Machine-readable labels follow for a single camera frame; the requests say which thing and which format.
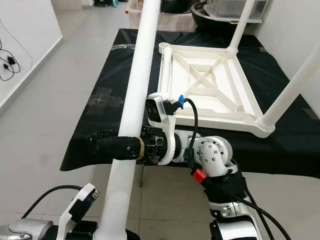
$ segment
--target black tablecloth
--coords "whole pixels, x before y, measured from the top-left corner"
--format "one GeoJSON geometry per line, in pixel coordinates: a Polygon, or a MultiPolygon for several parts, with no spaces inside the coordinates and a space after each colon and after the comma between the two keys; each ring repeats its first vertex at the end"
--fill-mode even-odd
{"type": "MultiPolygon", "coordinates": [[[[156,35],[148,94],[157,91],[161,55],[158,44],[226,48],[231,35],[159,31],[156,35]]],[[[90,99],[69,142],[62,171],[87,165],[111,163],[92,153],[88,136],[112,130],[117,135],[125,101],[137,30],[120,29],[114,45],[132,44],[110,51],[90,99]]],[[[263,51],[259,41],[244,35],[237,54],[256,100],[264,113],[289,82],[276,60],[263,51]]],[[[192,131],[192,127],[176,126],[192,131]]],[[[268,138],[248,132],[199,128],[202,136],[222,136],[233,147],[233,156],[246,172],[320,176],[320,120],[299,96],[276,124],[268,138]]]]}

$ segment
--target gray floor tile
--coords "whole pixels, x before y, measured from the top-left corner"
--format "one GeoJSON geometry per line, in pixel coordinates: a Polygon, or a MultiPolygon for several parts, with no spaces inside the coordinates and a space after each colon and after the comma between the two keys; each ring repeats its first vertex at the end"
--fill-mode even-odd
{"type": "Polygon", "coordinates": [[[145,240],[211,239],[209,223],[168,220],[140,220],[139,236],[145,240]]]}
{"type": "Polygon", "coordinates": [[[90,94],[25,90],[0,120],[0,134],[71,136],[90,94]]]}
{"type": "Polygon", "coordinates": [[[67,55],[62,46],[28,85],[28,90],[81,91],[90,93],[98,79],[104,59],[93,58],[92,66],[67,55]]]}
{"type": "MultiPolygon", "coordinates": [[[[62,136],[0,134],[0,211],[24,213],[54,187],[67,144],[62,136]]],[[[44,214],[49,197],[32,213],[44,214]]]]}
{"type": "MultiPolygon", "coordinates": [[[[306,229],[316,228],[316,222],[320,221],[319,179],[252,172],[244,172],[243,175],[256,203],[275,217],[293,239],[300,239],[295,236],[302,235],[298,231],[302,230],[302,225],[309,225],[306,229]]],[[[284,239],[273,224],[271,226],[279,237],[275,239],[284,239]]]]}
{"type": "Polygon", "coordinates": [[[113,31],[114,29],[129,28],[129,16],[125,14],[126,8],[126,2],[120,2],[116,9],[94,8],[94,14],[89,14],[82,22],[81,28],[77,28],[69,39],[81,40],[86,37],[105,39],[105,43],[109,43],[109,40],[113,42],[118,31],[113,31]]]}
{"type": "Polygon", "coordinates": [[[150,166],[143,175],[141,218],[209,222],[203,187],[179,167],[150,166]]]}
{"type": "Polygon", "coordinates": [[[55,9],[54,13],[59,23],[60,30],[65,39],[68,39],[75,29],[86,18],[91,9],[62,10],[55,9]]]}
{"type": "Polygon", "coordinates": [[[126,221],[126,228],[130,230],[131,232],[134,232],[135,234],[139,233],[139,219],[128,219],[126,221]]]}

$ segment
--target plastic container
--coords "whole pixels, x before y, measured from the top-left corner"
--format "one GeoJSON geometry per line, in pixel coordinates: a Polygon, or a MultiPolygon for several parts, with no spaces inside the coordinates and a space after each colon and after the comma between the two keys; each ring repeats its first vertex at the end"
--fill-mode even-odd
{"type": "MultiPolygon", "coordinates": [[[[269,0],[255,0],[248,23],[261,23],[269,0]]],[[[246,0],[215,0],[204,5],[204,10],[218,21],[237,21],[244,9],[246,0]]]]}
{"type": "Polygon", "coordinates": [[[191,13],[196,25],[203,31],[219,32],[221,34],[233,34],[237,24],[212,19],[204,10],[205,1],[195,3],[191,7],[191,13]]]}

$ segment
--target tile floor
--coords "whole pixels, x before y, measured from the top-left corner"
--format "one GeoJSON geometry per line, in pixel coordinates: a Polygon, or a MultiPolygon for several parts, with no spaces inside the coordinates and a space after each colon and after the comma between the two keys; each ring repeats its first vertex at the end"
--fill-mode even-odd
{"type": "Polygon", "coordinates": [[[54,13],[58,20],[64,39],[68,39],[79,24],[87,17],[91,9],[63,10],[55,9],[54,13]]]}
{"type": "MultiPolygon", "coordinates": [[[[0,225],[19,219],[47,189],[93,183],[102,196],[87,213],[99,221],[110,165],[70,172],[59,167],[70,137],[119,28],[128,28],[125,3],[93,8],[0,119],[0,225]]],[[[146,167],[144,185],[133,184],[127,227],[144,240],[210,239],[208,202],[189,170],[146,167]]],[[[320,180],[245,173],[257,203],[287,229],[292,239],[319,239],[320,180]]],[[[53,220],[75,192],[45,198],[30,217],[53,220]]],[[[277,240],[283,239],[274,227],[277,240]]]]}

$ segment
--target white pipe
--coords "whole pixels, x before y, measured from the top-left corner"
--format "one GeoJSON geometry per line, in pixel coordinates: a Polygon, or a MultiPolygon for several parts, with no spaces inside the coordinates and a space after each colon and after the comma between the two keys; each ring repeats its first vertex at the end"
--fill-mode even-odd
{"type": "Polygon", "coordinates": [[[281,118],[318,70],[320,70],[320,43],[314,48],[292,80],[266,111],[264,116],[256,120],[258,127],[266,131],[273,131],[276,122],[281,118]]]}
{"type": "Polygon", "coordinates": [[[244,34],[248,19],[250,17],[252,8],[255,4],[255,0],[246,0],[243,11],[240,16],[240,20],[236,26],[236,29],[234,31],[232,40],[230,45],[227,47],[227,50],[229,52],[237,52],[238,51],[238,46],[240,43],[240,39],[242,35],[244,34]]]}
{"type": "Polygon", "coordinates": [[[161,82],[160,82],[160,92],[169,93],[170,85],[170,73],[171,73],[171,60],[172,60],[172,48],[167,46],[162,51],[163,60],[162,60],[162,73],[161,73],[161,82]]]}
{"type": "MultiPolygon", "coordinates": [[[[140,137],[161,0],[144,0],[119,136],[140,137]]],[[[94,240],[125,240],[135,160],[113,160],[94,240]]]]}

